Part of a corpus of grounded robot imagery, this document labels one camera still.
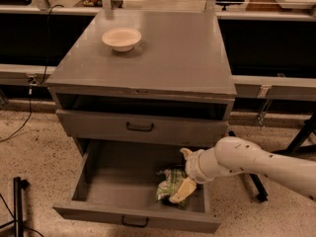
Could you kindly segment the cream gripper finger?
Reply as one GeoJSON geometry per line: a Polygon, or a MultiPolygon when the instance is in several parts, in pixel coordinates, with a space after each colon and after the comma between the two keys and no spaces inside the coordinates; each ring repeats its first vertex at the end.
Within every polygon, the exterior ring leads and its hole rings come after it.
{"type": "Polygon", "coordinates": [[[186,160],[188,160],[190,156],[193,154],[193,151],[189,148],[181,148],[180,152],[183,154],[186,160]]]}
{"type": "Polygon", "coordinates": [[[169,202],[180,203],[190,196],[197,188],[197,183],[190,178],[184,178],[170,195],[169,202]]]}

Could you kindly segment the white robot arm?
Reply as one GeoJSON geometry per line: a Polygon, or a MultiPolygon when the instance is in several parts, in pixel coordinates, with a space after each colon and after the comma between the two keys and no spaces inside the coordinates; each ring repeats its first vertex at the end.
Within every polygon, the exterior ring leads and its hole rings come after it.
{"type": "Polygon", "coordinates": [[[192,151],[182,148],[187,176],[176,187],[169,201],[189,197],[197,184],[215,178],[247,174],[266,175],[270,180],[312,200],[316,199],[316,163],[263,150],[259,145],[235,136],[218,140],[214,147],[192,151]]]}

